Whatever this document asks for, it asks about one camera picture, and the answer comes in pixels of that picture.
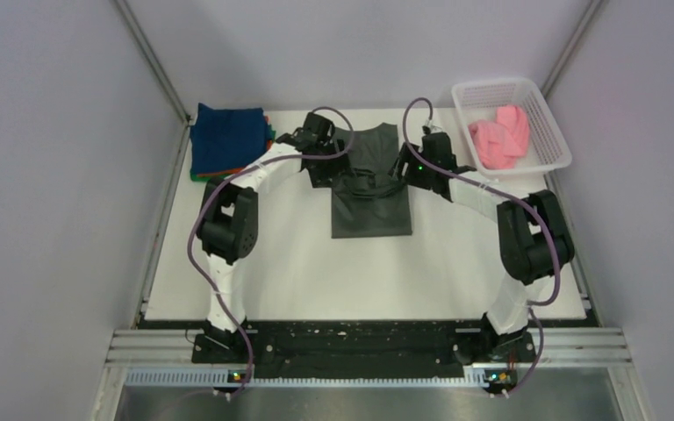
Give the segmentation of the dark grey t-shirt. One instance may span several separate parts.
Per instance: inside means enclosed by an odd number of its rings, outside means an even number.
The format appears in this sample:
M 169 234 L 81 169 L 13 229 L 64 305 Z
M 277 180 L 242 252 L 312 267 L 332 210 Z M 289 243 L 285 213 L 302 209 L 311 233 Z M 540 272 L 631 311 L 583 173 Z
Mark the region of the dark grey t-shirt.
M 349 167 L 331 186 L 332 237 L 411 235 L 408 188 L 390 176 L 399 154 L 398 127 L 381 123 L 354 135 L 348 152 Z

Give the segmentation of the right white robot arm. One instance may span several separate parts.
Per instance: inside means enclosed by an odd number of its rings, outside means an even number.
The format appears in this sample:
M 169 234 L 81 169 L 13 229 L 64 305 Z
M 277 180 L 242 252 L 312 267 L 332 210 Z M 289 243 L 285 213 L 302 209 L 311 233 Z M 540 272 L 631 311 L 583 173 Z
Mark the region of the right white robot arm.
M 450 167 L 453 163 L 449 136 L 432 132 L 423 137 L 421 145 L 404 142 L 389 175 L 496 223 L 505 276 L 482 316 L 479 348 L 486 359 L 502 361 L 514 351 L 515 339 L 527 328 L 533 303 L 527 287 L 551 277 L 554 287 L 544 303 L 555 301 L 562 269 L 574 258 L 575 247 L 554 192 L 525 193 L 494 182 L 470 166 Z

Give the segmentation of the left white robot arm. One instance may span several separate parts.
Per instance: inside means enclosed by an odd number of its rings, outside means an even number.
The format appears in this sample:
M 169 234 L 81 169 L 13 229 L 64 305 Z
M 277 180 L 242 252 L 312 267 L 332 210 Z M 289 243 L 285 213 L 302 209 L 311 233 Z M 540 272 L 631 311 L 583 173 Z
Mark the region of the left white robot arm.
M 221 360 L 235 362 L 246 352 L 247 334 L 243 300 L 233 285 L 239 261 L 254 250 L 259 233 L 259 198 L 273 192 L 292 176 L 306 172 L 313 188 L 327 188 L 350 169 L 348 153 L 355 143 L 355 129 L 339 136 L 335 123 L 308 112 L 294 132 L 278 137 L 269 150 L 240 172 L 216 176 L 205 184 L 203 202 L 188 237 L 187 253 L 194 239 L 201 242 L 208 266 L 195 259 L 192 266 L 212 287 L 211 310 L 204 334 Z

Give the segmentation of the pink t-shirt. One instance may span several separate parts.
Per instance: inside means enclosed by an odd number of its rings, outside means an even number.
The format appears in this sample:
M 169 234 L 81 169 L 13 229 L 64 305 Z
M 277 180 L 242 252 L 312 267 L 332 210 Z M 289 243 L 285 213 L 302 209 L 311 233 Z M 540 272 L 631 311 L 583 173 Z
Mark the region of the pink t-shirt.
M 527 155 L 530 126 L 526 112 L 518 105 L 498 107 L 493 120 L 479 119 L 469 124 L 468 130 L 485 168 L 512 169 Z

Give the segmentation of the white plastic basket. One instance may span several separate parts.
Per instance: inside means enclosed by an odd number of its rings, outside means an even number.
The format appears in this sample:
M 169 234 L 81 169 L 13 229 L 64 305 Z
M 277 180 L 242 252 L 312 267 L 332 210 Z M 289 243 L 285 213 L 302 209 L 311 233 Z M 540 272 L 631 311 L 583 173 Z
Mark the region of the white plastic basket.
M 527 78 L 457 83 L 451 96 L 472 159 L 490 178 L 545 174 L 571 164 L 551 110 Z

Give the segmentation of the folded green t-shirt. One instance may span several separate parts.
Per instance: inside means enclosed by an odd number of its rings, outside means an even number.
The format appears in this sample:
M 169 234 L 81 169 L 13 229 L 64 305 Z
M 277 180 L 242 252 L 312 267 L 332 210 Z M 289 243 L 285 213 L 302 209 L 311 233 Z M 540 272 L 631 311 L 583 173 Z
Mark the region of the folded green t-shirt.
M 191 134 L 190 179 L 205 182 L 214 176 L 239 173 L 273 145 L 276 131 L 268 125 L 259 134 Z

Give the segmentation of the left aluminium frame post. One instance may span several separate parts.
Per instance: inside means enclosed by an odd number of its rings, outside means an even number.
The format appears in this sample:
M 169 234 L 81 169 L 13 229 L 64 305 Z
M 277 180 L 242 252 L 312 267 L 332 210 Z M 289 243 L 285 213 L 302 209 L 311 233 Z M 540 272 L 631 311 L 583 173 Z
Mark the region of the left aluminium frame post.
M 111 0 L 110 3 L 118 13 L 134 45 L 137 47 L 141 58 L 146 63 L 147 69 L 150 71 L 152 77 L 160 88 L 161 93 L 166 98 L 178 119 L 183 124 L 187 125 L 190 121 L 190 114 L 186 110 L 182 98 L 173 86 L 168 73 L 145 34 L 132 6 L 126 0 Z

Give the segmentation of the aluminium frame post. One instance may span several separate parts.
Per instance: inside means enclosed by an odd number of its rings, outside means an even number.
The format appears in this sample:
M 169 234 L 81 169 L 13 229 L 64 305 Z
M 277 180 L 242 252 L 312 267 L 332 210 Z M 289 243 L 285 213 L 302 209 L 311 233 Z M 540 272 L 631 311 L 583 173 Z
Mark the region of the aluminium frame post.
M 575 28 L 541 86 L 541 93 L 546 100 L 553 94 L 564 72 L 573 61 L 592 27 L 608 4 L 609 1 L 607 0 L 591 0 L 587 3 L 587 7 L 577 21 Z
M 147 69 L 150 71 L 152 77 L 160 88 L 161 93 L 166 98 L 178 119 L 183 124 L 187 125 L 190 121 L 190 114 L 186 110 L 182 98 L 173 86 L 168 73 L 145 34 L 132 6 L 126 0 L 111 0 L 110 3 L 118 13 L 134 45 L 137 47 L 141 58 L 146 63 Z

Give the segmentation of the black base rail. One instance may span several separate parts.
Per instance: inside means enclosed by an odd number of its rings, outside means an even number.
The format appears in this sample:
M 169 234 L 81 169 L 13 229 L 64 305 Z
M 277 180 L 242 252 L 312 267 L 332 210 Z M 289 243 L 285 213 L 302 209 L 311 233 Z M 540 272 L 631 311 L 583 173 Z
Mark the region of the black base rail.
M 255 379 L 456 378 L 474 363 L 533 361 L 527 329 L 495 333 L 486 320 L 252 321 L 244 333 L 196 335 L 196 364 L 253 367 Z

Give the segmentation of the right aluminium frame post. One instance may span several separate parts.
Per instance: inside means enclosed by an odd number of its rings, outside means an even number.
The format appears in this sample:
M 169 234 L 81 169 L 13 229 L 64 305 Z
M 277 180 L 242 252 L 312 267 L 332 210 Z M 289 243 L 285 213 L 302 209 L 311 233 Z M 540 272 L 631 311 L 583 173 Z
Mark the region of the right aluminium frame post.
M 592 27 L 608 4 L 609 1 L 607 0 L 591 0 L 587 3 L 587 7 L 577 21 L 575 28 L 541 86 L 541 93 L 546 100 L 553 94 L 564 72 L 573 61 Z

